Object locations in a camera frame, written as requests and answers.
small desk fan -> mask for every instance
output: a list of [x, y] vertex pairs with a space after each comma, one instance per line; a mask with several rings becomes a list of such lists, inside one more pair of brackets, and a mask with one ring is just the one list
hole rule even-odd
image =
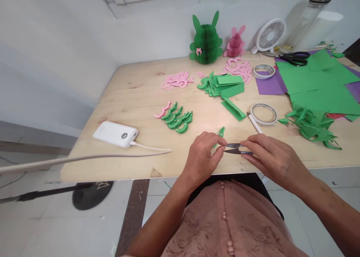
[[251, 49], [252, 54], [258, 51], [274, 52], [274, 47], [279, 43], [286, 31], [286, 22], [275, 18], [264, 23], [256, 33], [256, 45]]

double-sided tape roll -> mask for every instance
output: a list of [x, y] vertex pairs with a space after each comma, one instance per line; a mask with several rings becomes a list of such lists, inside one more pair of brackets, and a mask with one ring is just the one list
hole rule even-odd
[[[269, 73], [269, 75], [261, 75], [256, 72], [257, 69], [264, 69]], [[273, 76], [275, 74], [275, 68], [270, 65], [260, 64], [252, 69], [252, 74], [254, 75], [255, 78], [264, 80], [264, 79], [270, 78], [271, 76]]]
[[[262, 120], [258, 119], [254, 115], [254, 108], [256, 108], [256, 107], [265, 107], [265, 108], [269, 109], [274, 115], [274, 120], [272, 120], [272, 121], [262, 121]], [[254, 120], [257, 123], [261, 124], [261, 125], [274, 125], [276, 123], [276, 121], [278, 120], [277, 119], [278, 118], [278, 113], [276, 112], [276, 110], [273, 107], [271, 107], [271, 106], [269, 106], [267, 104], [263, 104], [263, 103], [254, 104], [250, 109], [250, 113], [251, 113], [251, 116], [254, 118]]]

hand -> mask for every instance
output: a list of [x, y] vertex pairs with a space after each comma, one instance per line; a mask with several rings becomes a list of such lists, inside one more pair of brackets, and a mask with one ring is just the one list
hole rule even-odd
[[[211, 149], [217, 143], [222, 146], [219, 146], [211, 156]], [[222, 158], [227, 144], [224, 138], [215, 133], [204, 131], [196, 137], [190, 146], [184, 170], [179, 177], [191, 192], [211, 176]]]
[[256, 155], [242, 154], [265, 176], [284, 189], [297, 194], [313, 178], [294, 149], [273, 137], [264, 134], [250, 136], [241, 144]]

white power bank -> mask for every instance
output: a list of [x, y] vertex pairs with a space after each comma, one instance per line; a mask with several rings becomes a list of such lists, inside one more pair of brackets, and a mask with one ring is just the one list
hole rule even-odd
[[117, 123], [102, 122], [93, 134], [95, 139], [121, 147], [130, 147], [130, 142], [135, 140], [139, 130]]

woman's left hand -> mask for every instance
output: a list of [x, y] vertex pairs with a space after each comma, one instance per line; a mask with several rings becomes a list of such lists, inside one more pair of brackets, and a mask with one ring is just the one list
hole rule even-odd
[[[211, 156], [211, 149], [214, 144], [221, 146]], [[189, 187], [189, 190], [195, 190], [211, 176], [222, 158], [227, 144], [224, 138], [215, 133], [204, 131], [196, 137], [190, 146], [184, 170], [179, 177]]]

